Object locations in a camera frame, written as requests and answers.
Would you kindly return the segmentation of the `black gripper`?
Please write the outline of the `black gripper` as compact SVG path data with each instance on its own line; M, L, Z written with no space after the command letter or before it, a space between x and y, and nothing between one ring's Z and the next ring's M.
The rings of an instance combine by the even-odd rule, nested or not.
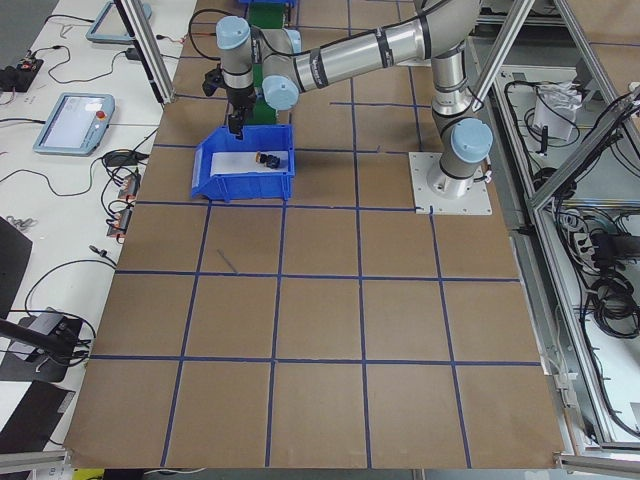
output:
M238 140L242 140L244 138L243 127L246 121L253 115L255 88L228 88L227 98L232 106L232 113L228 116L227 120L229 131L235 135Z

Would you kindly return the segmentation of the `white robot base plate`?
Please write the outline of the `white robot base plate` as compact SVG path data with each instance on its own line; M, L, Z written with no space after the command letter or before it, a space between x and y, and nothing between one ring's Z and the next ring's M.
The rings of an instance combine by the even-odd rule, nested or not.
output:
M488 216L492 214L480 166L466 180L452 179L440 169L439 152L410 152L414 210L417 214Z

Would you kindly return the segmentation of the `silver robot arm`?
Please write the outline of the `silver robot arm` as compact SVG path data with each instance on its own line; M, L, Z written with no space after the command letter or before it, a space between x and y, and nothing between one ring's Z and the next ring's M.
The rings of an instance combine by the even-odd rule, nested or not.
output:
M465 43L480 14L477 1L418 1L414 17L304 50L298 33L262 29L238 16L216 24L218 65L204 76L206 96L225 91L228 127L243 135L257 97L276 111L289 110L301 94L413 60L431 63L432 117L444 150L427 173L427 185L447 199L463 197L488 156L493 136L472 112L475 98L465 71Z

